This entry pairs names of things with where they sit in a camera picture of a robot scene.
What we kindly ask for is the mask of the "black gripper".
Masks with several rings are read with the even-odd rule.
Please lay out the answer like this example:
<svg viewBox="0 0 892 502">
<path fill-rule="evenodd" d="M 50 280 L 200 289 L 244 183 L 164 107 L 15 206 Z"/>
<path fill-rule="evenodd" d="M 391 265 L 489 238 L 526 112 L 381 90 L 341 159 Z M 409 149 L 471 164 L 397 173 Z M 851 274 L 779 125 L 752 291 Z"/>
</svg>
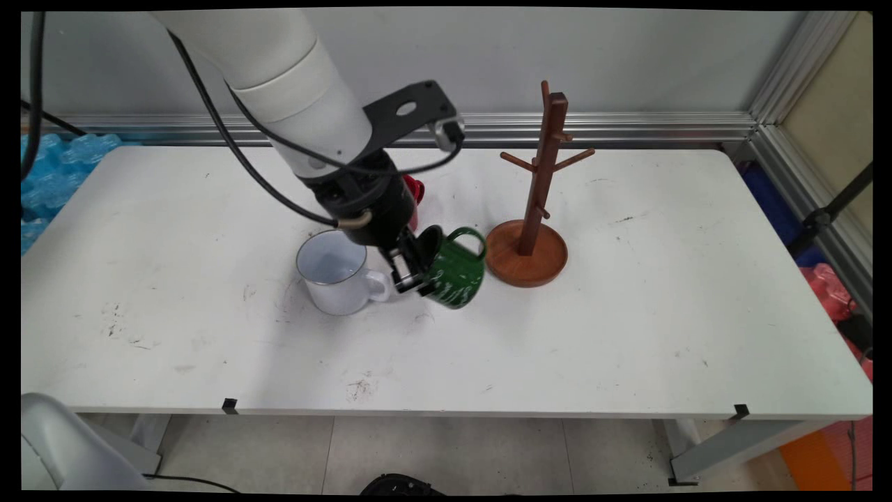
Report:
<svg viewBox="0 0 892 502">
<path fill-rule="evenodd" d="M 382 172 L 382 176 L 354 174 L 335 169 L 331 174 L 300 180 L 313 192 L 321 206 L 337 220 L 352 220 L 367 210 L 371 219 L 359 229 L 345 229 L 347 237 L 364 247 L 387 252 L 393 286 L 398 294 L 417 290 L 422 298 L 433 292 L 430 270 L 438 253 L 438 230 L 424 229 L 415 235 L 410 221 L 415 214 L 415 198 L 396 166 L 383 150 L 359 161 L 360 168 Z M 408 234 L 408 245 L 399 238 Z"/>
</svg>

